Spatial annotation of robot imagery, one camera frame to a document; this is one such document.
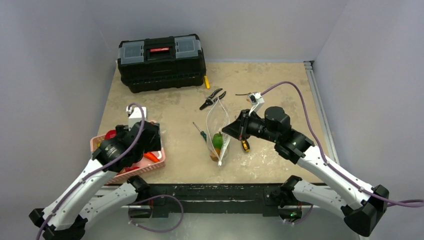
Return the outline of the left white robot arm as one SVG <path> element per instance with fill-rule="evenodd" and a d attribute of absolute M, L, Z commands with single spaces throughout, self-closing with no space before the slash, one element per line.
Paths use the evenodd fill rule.
<path fill-rule="evenodd" d="M 118 125 L 116 135 L 103 140 L 73 183 L 45 208 L 35 208 L 30 220 L 39 228 L 36 239 L 80 240 L 89 224 L 113 208 L 135 202 L 146 203 L 149 191 L 138 176 L 117 193 L 92 202 L 92 197 L 124 168 L 139 162 L 144 154 L 160 151 L 161 134 L 157 122 L 138 121 L 132 127 Z"/>

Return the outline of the clear zip top bag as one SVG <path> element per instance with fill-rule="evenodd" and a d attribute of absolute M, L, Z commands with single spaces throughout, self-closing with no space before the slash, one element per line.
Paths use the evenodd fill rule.
<path fill-rule="evenodd" d="M 229 155 L 230 136 L 223 128 L 230 124 L 227 108 L 221 100 L 217 100 L 206 116 L 206 146 L 209 157 L 218 167 L 224 165 Z"/>

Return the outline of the red toy apple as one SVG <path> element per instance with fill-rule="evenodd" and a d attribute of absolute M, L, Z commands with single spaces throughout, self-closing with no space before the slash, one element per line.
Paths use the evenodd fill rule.
<path fill-rule="evenodd" d="M 104 139 L 105 140 L 110 140 L 112 138 L 114 138 L 117 135 L 117 131 L 115 129 L 113 130 L 109 130 L 105 135 L 104 135 Z"/>

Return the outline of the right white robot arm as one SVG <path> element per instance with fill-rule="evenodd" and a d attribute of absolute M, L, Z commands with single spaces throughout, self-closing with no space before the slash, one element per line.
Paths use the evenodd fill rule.
<path fill-rule="evenodd" d="M 254 136 L 274 143 L 279 156 L 314 174 L 325 186 L 313 186 L 298 176 L 290 176 L 280 189 L 267 194 L 281 207 L 295 201 L 307 202 L 341 217 L 355 233 L 369 237 L 387 210 L 389 191 L 382 185 L 372 186 L 348 173 L 325 155 L 307 136 L 294 130 L 282 107 L 271 106 L 261 118 L 248 109 L 222 128 L 222 132 L 245 140 Z"/>

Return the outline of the green toy pepper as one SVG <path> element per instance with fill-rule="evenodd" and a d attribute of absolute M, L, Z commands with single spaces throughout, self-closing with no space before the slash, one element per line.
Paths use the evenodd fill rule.
<path fill-rule="evenodd" d="M 223 134 L 221 132 L 215 133 L 212 138 L 212 145 L 214 148 L 222 148 L 224 145 Z"/>

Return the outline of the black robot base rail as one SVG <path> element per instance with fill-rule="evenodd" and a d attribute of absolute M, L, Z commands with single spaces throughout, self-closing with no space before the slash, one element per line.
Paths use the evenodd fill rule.
<path fill-rule="evenodd" d="M 260 214 L 297 221 L 309 207 L 280 183 L 181 183 L 151 184 L 129 207 L 129 216 L 167 218 L 171 213 L 185 214 Z"/>

